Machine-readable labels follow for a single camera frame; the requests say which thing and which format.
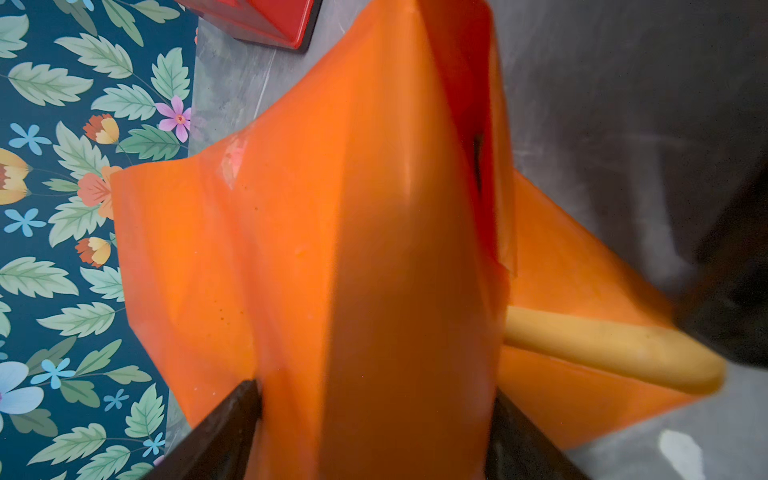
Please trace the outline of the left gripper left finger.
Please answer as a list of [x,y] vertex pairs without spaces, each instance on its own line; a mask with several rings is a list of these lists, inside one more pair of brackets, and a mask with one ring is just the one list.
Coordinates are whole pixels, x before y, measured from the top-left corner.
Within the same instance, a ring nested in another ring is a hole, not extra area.
[[243,480],[261,418],[259,383],[241,382],[145,478]]

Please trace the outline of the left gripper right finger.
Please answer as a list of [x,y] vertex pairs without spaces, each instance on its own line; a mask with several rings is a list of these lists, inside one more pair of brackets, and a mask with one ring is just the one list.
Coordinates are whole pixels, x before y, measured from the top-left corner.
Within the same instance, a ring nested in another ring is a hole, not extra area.
[[485,478],[589,479],[500,389],[494,402]]

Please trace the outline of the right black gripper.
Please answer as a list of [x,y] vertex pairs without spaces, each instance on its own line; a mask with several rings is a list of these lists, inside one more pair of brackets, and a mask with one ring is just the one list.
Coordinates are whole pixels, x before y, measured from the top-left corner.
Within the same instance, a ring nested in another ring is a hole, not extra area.
[[726,359],[767,364],[767,163],[762,162],[701,240],[700,267],[674,324]]

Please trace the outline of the clear tape strip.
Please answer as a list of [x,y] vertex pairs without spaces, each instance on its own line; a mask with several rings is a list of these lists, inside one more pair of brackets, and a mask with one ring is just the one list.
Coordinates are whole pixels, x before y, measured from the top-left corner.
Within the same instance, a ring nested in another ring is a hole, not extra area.
[[245,158],[248,141],[239,135],[229,139],[220,162],[220,173],[231,190],[235,188],[239,171]]

